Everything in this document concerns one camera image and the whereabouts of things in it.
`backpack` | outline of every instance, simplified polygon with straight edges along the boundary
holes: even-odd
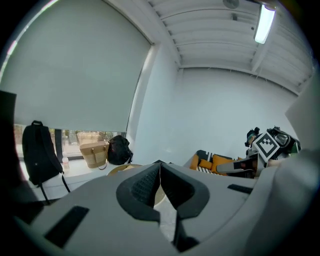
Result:
[[[49,203],[42,183],[64,173],[55,154],[49,128],[40,121],[33,121],[27,126],[22,135],[22,151],[29,180],[41,188],[45,200]],[[63,175],[62,181],[70,192]]]
[[[121,135],[117,135],[110,139],[107,152],[108,162],[119,166],[125,164],[129,160],[128,164],[130,164],[134,154],[128,146],[129,141]]]

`tan handbag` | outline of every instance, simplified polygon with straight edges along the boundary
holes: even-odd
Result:
[[[99,168],[106,163],[109,144],[105,141],[82,144],[79,148],[89,168]]]

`ceiling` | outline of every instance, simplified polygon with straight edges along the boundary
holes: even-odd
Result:
[[[312,51],[287,13],[277,10],[265,44],[254,40],[260,6],[223,0],[141,0],[167,30],[180,68],[223,68],[273,81],[299,94],[313,74]]]

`black backpack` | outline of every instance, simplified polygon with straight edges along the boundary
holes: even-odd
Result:
[[[117,135],[110,139],[107,153],[108,162],[119,166],[125,164],[129,160],[128,164],[130,164],[134,154],[128,146],[129,141],[121,135]]]
[[[41,188],[45,200],[49,202],[42,183],[64,173],[55,154],[49,128],[40,121],[33,121],[27,126],[22,135],[22,151],[29,180]],[[63,175],[62,181],[70,192]]]

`ceiling light fixture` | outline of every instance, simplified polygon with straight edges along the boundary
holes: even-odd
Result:
[[[266,42],[275,14],[275,10],[269,10],[265,5],[261,6],[259,23],[254,35],[254,40],[257,43],[264,44]]]

